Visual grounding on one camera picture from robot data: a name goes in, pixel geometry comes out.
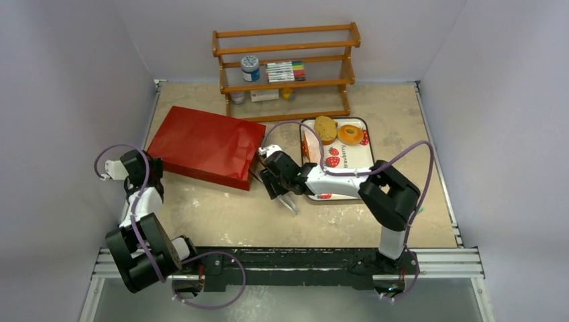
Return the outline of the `yellow fake bread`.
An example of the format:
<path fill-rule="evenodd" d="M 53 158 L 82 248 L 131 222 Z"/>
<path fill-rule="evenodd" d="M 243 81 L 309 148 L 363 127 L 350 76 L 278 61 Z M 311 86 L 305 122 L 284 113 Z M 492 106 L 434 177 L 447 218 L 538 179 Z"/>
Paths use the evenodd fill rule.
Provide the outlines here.
<path fill-rule="evenodd" d="M 335 142 L 338 136 L 338 123 L 327 116 L 315 118 L 314 130 L 324 146 Z"/>

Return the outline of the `orange fake donut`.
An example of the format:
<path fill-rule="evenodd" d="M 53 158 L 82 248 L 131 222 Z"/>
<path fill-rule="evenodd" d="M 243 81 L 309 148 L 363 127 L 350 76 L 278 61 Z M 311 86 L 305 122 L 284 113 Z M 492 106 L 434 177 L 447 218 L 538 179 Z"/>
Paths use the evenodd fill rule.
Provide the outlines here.
<path fill-rule="evenodd" d="M 364 132 L 355 125 L 343 125 L 338 128 L 338 140 L 348 146 L 355 146 L 360 144 L 364 139 Z"/>

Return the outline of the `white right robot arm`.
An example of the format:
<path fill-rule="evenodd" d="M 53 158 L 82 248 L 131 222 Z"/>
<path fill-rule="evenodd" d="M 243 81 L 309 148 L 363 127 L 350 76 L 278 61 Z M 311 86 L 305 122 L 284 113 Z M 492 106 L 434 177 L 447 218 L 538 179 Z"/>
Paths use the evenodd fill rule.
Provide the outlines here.
<path fill-rule="evenodd" d="M 294 193 L 343 195 L 363 201 L 382 226 L 378 267 L 392 273 L 402 266 L 405 236 L 420 191 L 394 166 L 378 160 L 371 168 L 327 173 L 316 163 L 298 165 L 275 145 L 260 148 L 259 155 L 265 166 L 259 176 L 271 199 L 285 201 L 287 193 Z"/>

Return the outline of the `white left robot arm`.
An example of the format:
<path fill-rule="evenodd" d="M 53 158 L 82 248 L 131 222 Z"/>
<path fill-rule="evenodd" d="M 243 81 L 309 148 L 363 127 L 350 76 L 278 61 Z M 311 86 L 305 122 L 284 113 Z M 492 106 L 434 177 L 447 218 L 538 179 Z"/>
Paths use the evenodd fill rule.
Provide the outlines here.
<path fill-rule="evenodd" d="M 123 183 L 127 214 L 105 242 L 126 288 L 137 293 L 181 271 L 196 272 L 200 256 L 185 235 L 170 239 L 158 220 L 164 203 L 163 162 L 143 150 L 105 162 L 105 179 Z"/>

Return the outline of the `red paper bag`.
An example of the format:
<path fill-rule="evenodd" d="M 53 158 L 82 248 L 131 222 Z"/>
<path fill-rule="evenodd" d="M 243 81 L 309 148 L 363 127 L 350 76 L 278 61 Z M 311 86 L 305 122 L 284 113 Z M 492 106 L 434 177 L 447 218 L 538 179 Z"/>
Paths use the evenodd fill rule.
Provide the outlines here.
<path fill-rule="evenodd" d="M 259 123 L 174 106 L 147 152 L 162 159 L 165 171 L 248 191 L 265 133 Z"/>

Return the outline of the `strawberry print white tray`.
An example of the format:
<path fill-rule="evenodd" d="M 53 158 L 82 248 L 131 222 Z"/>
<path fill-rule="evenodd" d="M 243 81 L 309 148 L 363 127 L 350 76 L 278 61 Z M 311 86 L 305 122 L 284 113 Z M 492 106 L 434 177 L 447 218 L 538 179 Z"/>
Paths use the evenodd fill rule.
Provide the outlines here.
<path fill-rule="evenodd" d="M 375 157 L 370 145 L 367 123 L 359 117 L 334 117 L 334 120 L 338 123 L 338 128 L 347 124 L 359 127 L 364 132 L 364 139 L 355 146 L 345 145 L 338 139 L 334 143 L 324 146 L 324 164 L 333 167 L 334 170 L 342 168 L 369 168 L 373 166 Z M 300 127 L 301 151 L 303 130 L 305 129 L 303 126 Z M 302 160 L 303 164 L 309 162 L 304 157 L 303 151 Z"/>

